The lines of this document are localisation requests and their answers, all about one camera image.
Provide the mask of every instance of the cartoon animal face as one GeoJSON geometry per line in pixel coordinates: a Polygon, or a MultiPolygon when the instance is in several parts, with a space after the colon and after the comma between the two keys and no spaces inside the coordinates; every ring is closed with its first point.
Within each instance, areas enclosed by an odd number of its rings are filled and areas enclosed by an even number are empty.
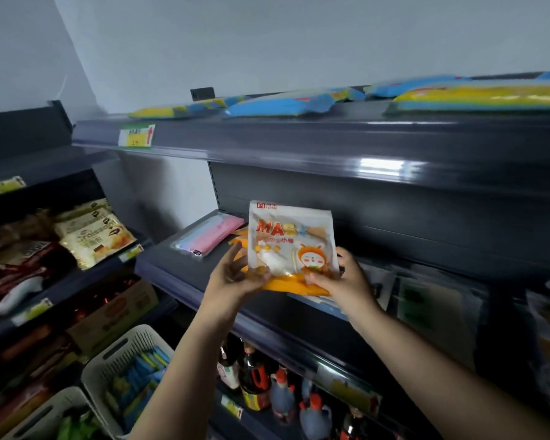
{"type": "Polygon", "coordinates": [[[300,262],[312,270],[324,270],[326,267],[326,255],[321,250],[322,246],[306,247],[301,244],[301,249],[297,252],[300,262]]]}

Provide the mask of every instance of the basket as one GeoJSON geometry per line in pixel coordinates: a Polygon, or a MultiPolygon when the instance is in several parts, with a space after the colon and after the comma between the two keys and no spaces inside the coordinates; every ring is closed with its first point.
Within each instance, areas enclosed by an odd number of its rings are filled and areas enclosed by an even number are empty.
{"type": "Polygon", "coordinates": [[[104,393],[113,377],[124,372],[137,354],[155,346],[169,358],[173,356],[173,349],[151,326],[138,325],[94,357],[81,373],[81,383],[94,404],[95,413],[100,417],[104,429],[113,438],[127,438],[128,434],[124,434],[124,430],[110,412],[104,393]]]}
{"type": "Polygon", "coordinates": [[[94,411],[94,408],[79,387],[65,388],[35,409],[16,428],[2,437],[2,440],[55,438],[66,410],[80,406],[88,406],[94,411]]]}

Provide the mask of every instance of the person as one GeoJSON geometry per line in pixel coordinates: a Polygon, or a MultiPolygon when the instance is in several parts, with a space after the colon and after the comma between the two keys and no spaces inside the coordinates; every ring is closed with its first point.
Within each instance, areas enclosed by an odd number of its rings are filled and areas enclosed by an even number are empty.
{"type": "MultiPolygon", "coordinates": [[[[205,439],[213,408],[216,358],[245,298],[269,274],[234,278],[246,259],[234,245],[207,284],[198,313],[161,384],[132,429],[131,440],[205,439]]],[[[550,421],[473,374],[385,313],[352,255],[338,247],[340,279],[310,274],[328,290],[353,328],[445,439],[550,439],[550,421]]]]}

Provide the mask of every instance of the basket handle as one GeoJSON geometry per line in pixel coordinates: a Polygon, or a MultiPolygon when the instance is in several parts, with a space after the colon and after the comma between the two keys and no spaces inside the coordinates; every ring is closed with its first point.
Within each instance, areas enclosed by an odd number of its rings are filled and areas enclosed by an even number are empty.
{"type": "Polygon", "coordinates": [[[39,412],[37,415],[35,415],[33,418],[31,418],[28,423],[26,423],[24,426],[22,426],[22,428],[20,428],[18,431],[16,431],[14,437],[18,438],[18,437],[24,435],[30,428],[32,428],[39,421],[41,421],[41,419],[44,416],[46,416],[48,413],[50,413],[52,409],[53,409],[52,404],[50,404],[49,406],[44,408],[41,412],[39,412]]]}
{"type": "Polygon", "coordinates": [[[108,351],[102,356],[104,360],[108,360],[112,355],[114,355],[121,347],[123,347],[128,342],[128,338],[123,338],[118,341],[117,344],[111,346],[108,351]]]}

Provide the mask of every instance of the brown box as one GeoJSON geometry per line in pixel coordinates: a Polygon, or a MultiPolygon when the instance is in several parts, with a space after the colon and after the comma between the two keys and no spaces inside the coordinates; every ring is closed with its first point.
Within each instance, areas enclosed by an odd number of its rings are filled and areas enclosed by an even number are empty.
{"type": "Polygon", "coordinates": [[[140,280],[110,303],[67,329],[82,354],[92,357],[120,338],[159,300],[153,287],[140,280]]]}

